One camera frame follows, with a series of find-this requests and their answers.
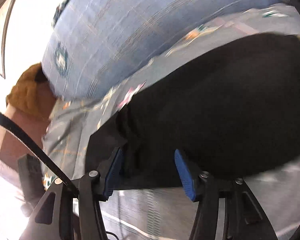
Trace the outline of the black pants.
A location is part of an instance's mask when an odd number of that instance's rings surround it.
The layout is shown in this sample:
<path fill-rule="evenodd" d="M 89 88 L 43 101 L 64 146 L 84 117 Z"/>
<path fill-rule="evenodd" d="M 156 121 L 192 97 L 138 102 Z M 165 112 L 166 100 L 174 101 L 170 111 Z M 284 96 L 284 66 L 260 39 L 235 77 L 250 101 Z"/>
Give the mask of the black pants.
<path fill-rule="evenodd" d="M 215 48 L 135 94 L 90 136 L 85 171 L 123 152 L 119 189 L 179 187 L 183 151 L 216 178 L 300 156 L 300 39 L 263 33 Z"/>

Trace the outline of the grey patterned bed sheet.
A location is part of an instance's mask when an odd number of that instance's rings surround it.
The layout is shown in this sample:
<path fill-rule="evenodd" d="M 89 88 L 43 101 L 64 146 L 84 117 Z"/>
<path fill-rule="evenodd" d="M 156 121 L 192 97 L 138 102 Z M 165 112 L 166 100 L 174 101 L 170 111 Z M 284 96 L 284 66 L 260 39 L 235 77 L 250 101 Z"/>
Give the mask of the grey patterned bed sheet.
<path fill-rule="evenodd" d="M 215 18 L 193 29 L 100 100 L 61 102 L 43 137 L 44 152 L 71 179 L 83 176 L 89 137 L 139 90 L 202 53 L 238 38 L 265 32 L 300 37 L 294 7 L 266 9 Z M 300 225 L 300 159 L 247 179 L 278 239 L 289 239 Z M 101 203 L 110 239 L 188 239 L 197 206 L 181 188 L 119 190 Z"/>

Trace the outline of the orange-brown cloth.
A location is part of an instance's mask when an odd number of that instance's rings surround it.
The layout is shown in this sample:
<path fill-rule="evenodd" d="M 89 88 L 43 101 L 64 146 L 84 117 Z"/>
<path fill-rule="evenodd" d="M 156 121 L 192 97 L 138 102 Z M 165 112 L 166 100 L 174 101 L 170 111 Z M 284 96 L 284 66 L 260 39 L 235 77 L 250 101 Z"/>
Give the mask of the orange-brown cloth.
<path fill-rule="evenodd" d="M 41 63 L 34 64 L 23 72 L 6 96 L 6 103 L 35 118 L 49 119 L 56 96 L 43 73 Z"/>

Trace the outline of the blue plaid quilt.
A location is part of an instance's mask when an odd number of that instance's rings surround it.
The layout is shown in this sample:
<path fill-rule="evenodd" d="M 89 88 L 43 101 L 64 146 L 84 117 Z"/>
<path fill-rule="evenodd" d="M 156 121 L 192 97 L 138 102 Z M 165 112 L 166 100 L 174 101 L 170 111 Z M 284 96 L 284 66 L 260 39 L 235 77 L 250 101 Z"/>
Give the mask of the blue plaid quilt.
<path fill-rule="evenodd" d="M 43 72 L 57 96 L 99 99 L 196 26 L 279 1 L 65 0 L 53 17 Z"/>

